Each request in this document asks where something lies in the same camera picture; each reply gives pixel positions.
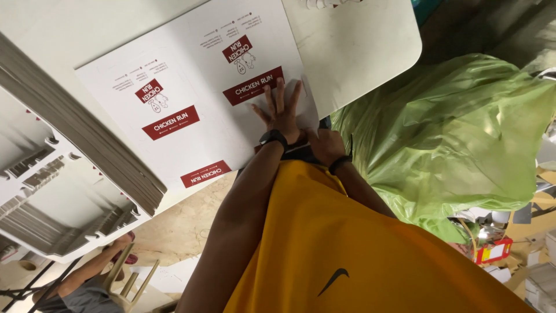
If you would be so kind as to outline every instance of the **nike logo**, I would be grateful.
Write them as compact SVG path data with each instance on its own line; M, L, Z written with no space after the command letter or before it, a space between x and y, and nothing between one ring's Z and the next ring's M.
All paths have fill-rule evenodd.
M324 288L322 289L322 291L319 293L319 296L322 295L322 293L328 289L328 287L330 287L330 285L332 285L332 283L336 280L336 278L338 278L340 275L345 275L349 278L349 274L347 273L348 271L346 271L344 268L338 268L334 274L332 274L332 277L328 280L328 282L326 283L326 286L324 286Z

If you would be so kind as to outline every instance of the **red label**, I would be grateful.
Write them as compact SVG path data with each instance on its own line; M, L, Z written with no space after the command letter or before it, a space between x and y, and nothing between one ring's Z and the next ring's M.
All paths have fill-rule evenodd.
M258 75L257 77L243 82L233 88L225 90L223 94L226 96L231 105L237 105L253 97L264 94L265 90L263 87L265 85L270 85L271 88L276 88L276 79L278 77L284 78L281 66Z
M147 103L147 101L151 100L154 96L156 96L159 92L163 90L162 86L156 81L156 79L151 80L147 85L143 86L135 95L143 101L143 103Z
M220 176L231 171L232 170L226 164L226 162L222 160L209 166L203 167L202 169L198 169L192 173L183 175L181 177L181 181L185 185L185 188L189 188L193 185L199 184L213 177Z
M158 138L162 138L198 121L199 115L192 105L158 120L149 126L145 126L142 130L144 130L152 140L157 140Z
M253 46L251 45L251 42L249 42L247 35L244 35L236 42L232 43L231 46L224 49L222 53L224 53L224 56L226 57L226 60L228 60L228 63L232 63L235 59L244 55L245 52L249 51L249 49L252 48Z

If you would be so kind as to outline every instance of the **hand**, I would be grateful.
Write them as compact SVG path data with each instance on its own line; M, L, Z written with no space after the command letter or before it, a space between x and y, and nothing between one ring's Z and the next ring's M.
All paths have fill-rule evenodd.
M266 125L266 131L277 129L286 138L288 144L295 144L300 137L300 130L295 122L295 108L301 94L301 81L295 85L294 93L291 95L289 104L284 103L284 79L276 79L276 105L272 99L270 86L265 85L266 103L269 105L270 116L263 112L258 106L251 104L253 111L261 118Z
M131 237L131 235L129 233L125 233L123 236L121 236L120 238L114 240L114 243L120 244L122 246L127 246L128 244L130 244L133 241L133 238Z
M317 137L315 131L307 128L305 133L307 133L313 155L326 167L330 167L334 161L346 155L344 141L338 131L319 129Z

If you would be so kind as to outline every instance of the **chair leg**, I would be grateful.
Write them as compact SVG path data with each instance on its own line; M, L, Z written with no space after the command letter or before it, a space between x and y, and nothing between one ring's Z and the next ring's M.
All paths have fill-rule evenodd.
M102 286L106 291L110 292L112 284L115 282L118 273L122 269L123 264L126 262L127 257L130 255L133 245L134 245L133 242L127 245L127 247L123 250L122 254L120 255L118 261L116 261L116 263L114 264L114 267L108 273L108 276L106 277L104 283L102 284Z
M130 293L131 287L135 283L137 276L139 276L139 273L131 273L130 279L126 282L126 285L123 287L122 292L120 292L121 296L127 297L127 294Z
M139 290L137 290L137 294L135 294L135 297L133 298L133 301L131 301L131 306L130 306L131 308L133 308L135 306L135 304L137 304L137 302L139 301L139 298L141 297L141 295L145 291L145 288L147 288L148 282L151 280L152 275L155 274L156 268L158 267L159 264L160 264L160 260L156 260L155 265L152 267L151 271L148 273L147 278L145 279L145 281L143 282L143 284L141 285Z

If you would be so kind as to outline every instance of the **green plastic bag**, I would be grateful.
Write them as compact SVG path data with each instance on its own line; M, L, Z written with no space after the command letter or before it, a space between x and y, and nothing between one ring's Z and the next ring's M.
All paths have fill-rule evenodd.
M398 218L468 243L446 217L513 211L535 192L535 155L556 85L505 61L466 55L413 67L332 114L354 165Z

